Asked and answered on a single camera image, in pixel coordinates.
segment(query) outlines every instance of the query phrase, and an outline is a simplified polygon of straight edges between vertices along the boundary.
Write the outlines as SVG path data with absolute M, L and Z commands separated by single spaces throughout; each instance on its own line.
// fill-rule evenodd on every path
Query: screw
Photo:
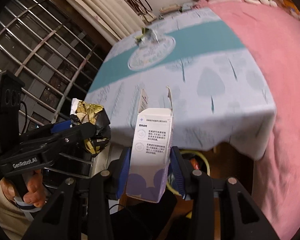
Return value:
M 108 170 L 103 170 L 103 171 L 100 172 L 100 175 L 101 175 L 102 177 L 108 177 L 108 176 L 110 175 L 110 171 L 108 171 Z
M 230 184 L 234 185 L 234 184 L 237 183 L 237 179 L 234 178 L 234 177 L 231 177 L 231 178 L 228 179 L 228 182 L 229 182 Z
M 192 171 L 192 174 L 193 174 L 194 176 L 201 176 L 201 175 L 202 175 L 202 171 L 200 171 L 200 170 L 193 170 L 193 171 Z
M 73 178 L 68 178 L 68 179 L 66 179 L 66 184 L 67 185 L 71 185 L 71 184 L 73 184 L 74 183 L 74 179 Z

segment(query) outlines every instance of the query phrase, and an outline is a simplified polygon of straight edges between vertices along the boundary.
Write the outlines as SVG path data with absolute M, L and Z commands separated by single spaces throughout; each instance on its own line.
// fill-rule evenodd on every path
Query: pink blanket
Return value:
M 249 49 L 276 102 L 277 118 L 267 150 L 255 162 L 252 196 L 280 239 L 290 240 L 300 227 L 300 21 L 265 5 L 204 6 Z

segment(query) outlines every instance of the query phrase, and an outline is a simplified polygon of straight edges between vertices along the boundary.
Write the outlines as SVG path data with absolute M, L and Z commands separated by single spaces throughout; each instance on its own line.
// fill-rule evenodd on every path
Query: white curtain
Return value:
M 145 26 L 125 0 L 67 0 L 114 45 Z

